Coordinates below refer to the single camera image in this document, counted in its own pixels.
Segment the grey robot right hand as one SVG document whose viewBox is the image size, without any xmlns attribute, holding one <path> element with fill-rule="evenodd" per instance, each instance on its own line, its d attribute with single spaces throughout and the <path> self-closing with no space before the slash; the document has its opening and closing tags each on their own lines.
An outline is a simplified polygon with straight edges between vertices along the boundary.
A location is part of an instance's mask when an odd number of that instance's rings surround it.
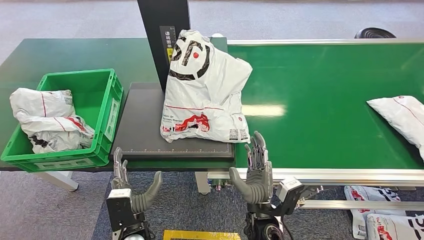
<svg viewBox="0 0 424 240">
<path fill-rule="evenodd" d="M 256 130 L 250 137 L 250 144 L 245 144 L 244 148 L 248 162 L 246 180 L 242 180 L 235 167 L 230 167 L 230 181 L 248 204 L 266 203 L 273 195 L 272 162 L 269 161 L 266 141 Z"/>
</svg>

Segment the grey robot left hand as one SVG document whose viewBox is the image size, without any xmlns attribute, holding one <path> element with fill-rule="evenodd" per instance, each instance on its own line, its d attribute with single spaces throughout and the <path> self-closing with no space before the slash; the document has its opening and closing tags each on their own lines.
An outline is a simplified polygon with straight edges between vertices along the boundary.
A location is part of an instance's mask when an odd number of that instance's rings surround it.
<svg viewBox="0 0 424 240">
<path fill-rule="evenodd" d="M 117 147 L 113 153 L 113 173 L 114 177 L 111 180 L 111 187 L 113 190 L 129 189 L 132 186 L 128 180 L 127 164 L 128 161 L 123 158 L 123 150 Z M 132 193 L 130 196 L 131 209 L 134 214 L 144 213 L 152 205 L 162 186 L 163 176 L 162 171 L 157 171 L 154 174 L 153 182 L 144 193 Z"/>
</svg>

